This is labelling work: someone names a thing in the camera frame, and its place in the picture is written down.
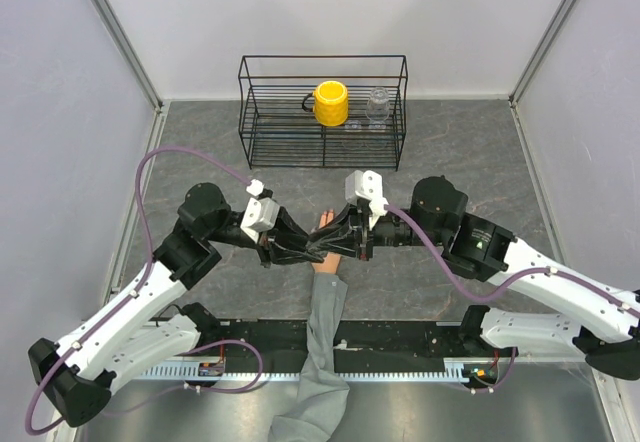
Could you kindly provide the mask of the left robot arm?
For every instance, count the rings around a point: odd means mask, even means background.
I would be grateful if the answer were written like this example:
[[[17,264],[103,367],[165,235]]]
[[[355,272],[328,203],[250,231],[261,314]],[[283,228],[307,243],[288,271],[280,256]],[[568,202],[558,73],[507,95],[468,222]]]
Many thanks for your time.
[[[252,249],[266,266],[320,261],[308,233],[261,182],[252,181],[248,192],[246,209],[236,212],[217,185],[193,186],[172,231],[114,299],[58,340],[40,338],[31,345],[34,396],[46,397],[62,422],[73,428],[86,424],[132,378],[168,357],[216,350],[216,320],[197,304],[151,333],[136,334],[220,262],[215,243]]]

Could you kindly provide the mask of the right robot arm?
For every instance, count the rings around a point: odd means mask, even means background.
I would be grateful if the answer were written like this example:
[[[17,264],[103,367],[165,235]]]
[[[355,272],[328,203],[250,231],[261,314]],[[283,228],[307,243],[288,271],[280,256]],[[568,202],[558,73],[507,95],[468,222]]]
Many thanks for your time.
[[[310,237],[313,254],[369,260],[376,247],[423,246],[455,287],[493,286],[472,301],[458,330],[467,354],[510,349],[581,355],[622,380],[639,377],[639,294],[598,282],[537,251],[511,231],[467,212],[468,197],[445,177],[416,183],[407,209],[391,205],[382,178],[356,171],[345,208]]]

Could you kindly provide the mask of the grey sleeved forearm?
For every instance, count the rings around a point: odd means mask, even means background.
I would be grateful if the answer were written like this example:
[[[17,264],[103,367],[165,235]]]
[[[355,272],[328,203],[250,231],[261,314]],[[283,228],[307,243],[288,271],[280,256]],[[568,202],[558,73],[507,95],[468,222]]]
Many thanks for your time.
[[[307,320],[307,358],[303,367],[336,372],[334,338],[339,327],[348,286],[338,276],[316,274],[311,312]],[[270,441],[327,441],[339,426],[347,407],[349,385],[329,377],[301,377],[290,410],[273,418]]]

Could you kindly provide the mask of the person's left hand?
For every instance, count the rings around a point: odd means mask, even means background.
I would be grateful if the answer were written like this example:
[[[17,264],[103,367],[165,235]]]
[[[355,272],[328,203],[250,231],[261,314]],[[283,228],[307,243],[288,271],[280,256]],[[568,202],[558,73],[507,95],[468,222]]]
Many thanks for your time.
[[[335,212],[333,209],[324,211],[320,217],[319,227],[327,226],[334,219]],[[338,272],[341,256],[339,254],[329,252],[320,263],[312,263],[312,268],[316,274],[336,275]]]

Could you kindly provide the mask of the small clear glass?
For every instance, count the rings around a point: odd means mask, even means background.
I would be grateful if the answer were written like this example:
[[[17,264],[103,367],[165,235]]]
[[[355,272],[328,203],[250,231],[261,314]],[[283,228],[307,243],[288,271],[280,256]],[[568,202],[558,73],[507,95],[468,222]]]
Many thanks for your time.
[[[359,133],[362,131],[362,124],[357,120],[347,120],[344,128],[348,133]]]

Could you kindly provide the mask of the clear upturned glass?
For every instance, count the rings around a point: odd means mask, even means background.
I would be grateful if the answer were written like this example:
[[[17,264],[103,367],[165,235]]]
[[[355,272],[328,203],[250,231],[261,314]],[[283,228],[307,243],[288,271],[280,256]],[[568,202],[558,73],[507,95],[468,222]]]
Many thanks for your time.
[[[390,113],[390,95],[386,88],[375,87],[367,101],[366,116],[372,130],[386,129]]]

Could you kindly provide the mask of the yellow mug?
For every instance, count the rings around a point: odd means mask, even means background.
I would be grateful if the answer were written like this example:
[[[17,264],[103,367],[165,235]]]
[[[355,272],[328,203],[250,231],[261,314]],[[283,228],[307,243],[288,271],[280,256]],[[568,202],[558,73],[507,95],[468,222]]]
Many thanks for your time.
[[[312,113],[322,126],[341,126],[349,114],[348,89],[342,82],[324,81],[303,98],[301,107],[304,112]]]

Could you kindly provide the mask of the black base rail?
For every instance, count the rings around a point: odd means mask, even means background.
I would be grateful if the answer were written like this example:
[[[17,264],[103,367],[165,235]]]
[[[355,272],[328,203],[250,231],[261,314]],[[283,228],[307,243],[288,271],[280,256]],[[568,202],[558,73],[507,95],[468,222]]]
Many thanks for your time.
[[[195,322],[197,347],[227,341],[200,356],[220,356],[225,374],[299,373],[312,350],[342,374],[440,372],[446,359],[515,359],[519,351],[493,348],[457,325],[419,321],[341,321],[335,329],[310,328],[304,320]]]

